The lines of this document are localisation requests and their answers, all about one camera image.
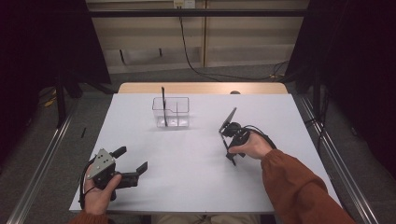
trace transparent box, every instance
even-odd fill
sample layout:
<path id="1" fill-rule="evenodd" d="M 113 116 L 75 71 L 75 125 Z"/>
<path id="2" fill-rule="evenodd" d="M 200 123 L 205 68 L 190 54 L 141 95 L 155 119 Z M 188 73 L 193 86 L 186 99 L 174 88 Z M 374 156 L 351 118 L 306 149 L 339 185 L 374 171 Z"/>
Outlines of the transparent box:
<path id="1" fill-rule="evenodd" d="M 156 97 L 152 101 L 152 111 L 157 122 L 157 127 L 188 127 L 190 116 L 189 97 Z"/>

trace brown sleeve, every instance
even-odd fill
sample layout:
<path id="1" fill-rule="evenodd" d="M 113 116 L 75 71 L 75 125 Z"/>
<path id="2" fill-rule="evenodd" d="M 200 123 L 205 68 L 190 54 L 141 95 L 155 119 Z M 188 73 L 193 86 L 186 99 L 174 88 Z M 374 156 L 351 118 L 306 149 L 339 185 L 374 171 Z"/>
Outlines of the brown sleeve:
<path id="1" fill-rule="evenodd" d="M 82 210 L 76 217 L 74 217 L 69 224 L 107 224 L 107 215 L 91 215 Z"/>
<path id="2" fill-rule="evenodd" d="M 280 150 L 262 159 L 262 181 L 284 224 L 355 223 L 329 196 L 322 179 Z"/>

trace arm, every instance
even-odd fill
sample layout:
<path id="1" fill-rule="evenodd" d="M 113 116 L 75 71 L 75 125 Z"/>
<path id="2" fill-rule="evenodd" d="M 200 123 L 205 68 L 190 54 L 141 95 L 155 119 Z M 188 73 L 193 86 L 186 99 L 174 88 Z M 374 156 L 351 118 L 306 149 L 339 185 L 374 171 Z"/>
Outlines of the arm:
<path id="1" fill-rule="evenodd" d="M 324 182 L 297 159 L 271 149 L 259 135 L 232 147 L 262 160 L 262 181 L 276 213 L 284 223 L 355 223 L 329 196 Z"/>
<path id="2" fill-rule="evenodd" d="M 115 175 L 101 190 L 94 186 L 93 180 L 85 180 L 85 208 L 74 217 L 69 224 L 107 224 L 106 210 L 110 202 L 111 193 L 121 181 L 121 175 Z"/>

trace gray floor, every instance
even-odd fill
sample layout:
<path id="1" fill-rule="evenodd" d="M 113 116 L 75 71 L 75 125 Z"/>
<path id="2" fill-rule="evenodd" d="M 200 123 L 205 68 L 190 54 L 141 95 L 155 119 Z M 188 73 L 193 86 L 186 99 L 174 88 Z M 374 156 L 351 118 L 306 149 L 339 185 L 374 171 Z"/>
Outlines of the gray floor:
<path id="1" fill-rule="evenodd" d="M 204 68 L 200 71 L 227 74 L 240 77 L 267 77 L 273 74 L 272 65 L 250 65 Z M 190 69 L 174 69 L 165 71 L 136 72 L 112 75 L 112 85 L 116 90 L 126 81 L 211 81 L 196 75 Z M 230 77 L 216 77 L 223 81 L 241 81 Z M 85 162 L 91 155 L 92 148 L 100 132 L 103 120 L 111 102 L 111 95 L 105 95 L 89 86 L 81 84 L 84 94 L 80 99 L 66 96 L 67 108 L 74 111 L 62 142 L 59 144 L 49 168 L 44 173 L 42 183 L 32 200 L 28 213 L 20 217 L 19 223 L 65 223 L 75 214 L 68 211 L 74 193 L 78 186 L 78 177 Z M 304 120 L 308 120 L 301 100 L 310 98 L 312 94 L 295 94 L 294 84 L 287 84 L 288 91 L 293 94 Z M 49 96 L 41 99 L 45 102 Z M 9 156 L 0 176 L 0 223 L 7 223 L 19 199 L 35 174 L 35 169 L 43 158 L 53 135 L 56 132 L 57 108 L 56 103 L 44 107 L 39 105 L 32 118 L 32 122 Z M 351 124 L 344 117 L 336 103 L 330 100 L 327 113 L 326 130 L 353 175 L 363 195 L 373 209 L 378 223 L 396 223 L 396 181 L 372 156 L 363 139 L 355 136 L 351 131 Z M 314 143 L 318 141 L 318 134 L 313 126 L 308 127 Z M 361 213 L 356 207 L 350 193 L 347 191 L 334 164 L 327 155 L 324 146 L 320 147 L 323 163 L 332 177 L 332 182 L 341 201 L 348 212 L 357 220 L 364 223 Z M 135 216 L 112 216 L 117 223 L 138 223 Z"/>

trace hand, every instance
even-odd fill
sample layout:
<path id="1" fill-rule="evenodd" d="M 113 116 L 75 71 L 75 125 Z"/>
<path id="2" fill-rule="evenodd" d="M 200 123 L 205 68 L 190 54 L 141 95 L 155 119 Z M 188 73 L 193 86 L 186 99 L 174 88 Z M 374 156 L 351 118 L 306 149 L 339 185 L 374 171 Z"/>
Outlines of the hand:
<path id="1" fill-rule="evenodd" d="M 89 191 L 85 195 L 85 212 L 91 215 L 102 215 L 106 213 L 108 204 L 110 203 L 111 193 L 121 181 L 121 175 L 115 175 L 108 182 L 105 189 L 95 188 L 92 179 L 85 179 L 84 192 Z"/>
<path id="2" fill-rule="evenodd" d="M 253 159 L 261 160 L 264 156 L 272 150 L 271 146 L 265 139 L 254 132 L 250 132 L 250 137 L 242 146 L 230 147 L 230 153 L 246 153 Z"/>

